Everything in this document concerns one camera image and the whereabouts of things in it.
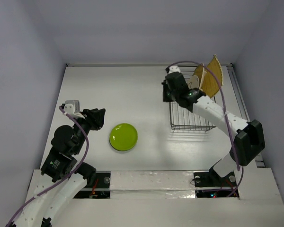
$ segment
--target white table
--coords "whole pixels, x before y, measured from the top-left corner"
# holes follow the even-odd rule
[[[224,86],[228,111],[240,116],[237,100],[226,67],[223,67]],[[89,134],[90,151],[85,159],[98,171],[114,171],[127,177],[132,171],[152,170],[204,170],[230,150],[230,142],[219,129],[207,133],[174,134],[169,125],[169,107],[162,102],[161,82],[164,67],[68,67],[66,69],[52,125],[46,143],[43,161],[51,148],[55,129],[72,123],[63,116],[58,106],[65,100],[80,100],[83,108],[106,108],[104,127]],[[222,104],[221,96],[216,96]],[[114,151],[108,142],[110,130],[118,123],[133,124],[139,139],[134,149],[126,153]],[[38,173],[32,178],[34,187]],[[235,173],[237,180],[240,174]],[[170,175],[169,182],[178,180],[178,174]],[[127,179],[117,181],[132,190]],[[160,182],[147,182],[154,191],[164,190]],[[251,162],[245,168],[245,176],[239,187],[240,200],[217,199],[154,199],[135,196],[93,200],[73,199],[55,227],[225,227],[225,226],[282,226],[284,205],[268,168],[257,168]]]

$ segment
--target rack wire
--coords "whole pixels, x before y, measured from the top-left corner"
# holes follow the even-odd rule
[[[195,67],[191,66],[180,67],[186,81],[192,77],[194,69]],[[216,127],[207,119],[182,108],[177,102],[169,103],[169,115],[170,126],[173,131],[209,131]]]

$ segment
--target wire rack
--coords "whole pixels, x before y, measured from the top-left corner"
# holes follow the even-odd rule
[[[195,67],[185,67],[181,72],[185,80],[189,80],[194,73]],[[189,112],[187,109],[182,108],[177,102],[169,103],[170,126],[173,131],[209,131],[215,128],[207,119]]]

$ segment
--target wall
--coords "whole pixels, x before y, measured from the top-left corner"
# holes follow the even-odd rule
[[[67,63],[237,59],[270,0],[34,0]]]
[[[65,70],[31,7],[0,0],[0,227],[24,202],[40,165]]]
[[[266,149],[284,200],[284,0],[274,0],[235,63],[250,118],[263,124]]]

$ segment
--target green plate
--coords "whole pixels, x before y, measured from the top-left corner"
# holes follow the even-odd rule
[[[133,148],[138,141],[138,132],[131,124],[122,123],[115,126],[109,134],[109,142],[118,151]]]

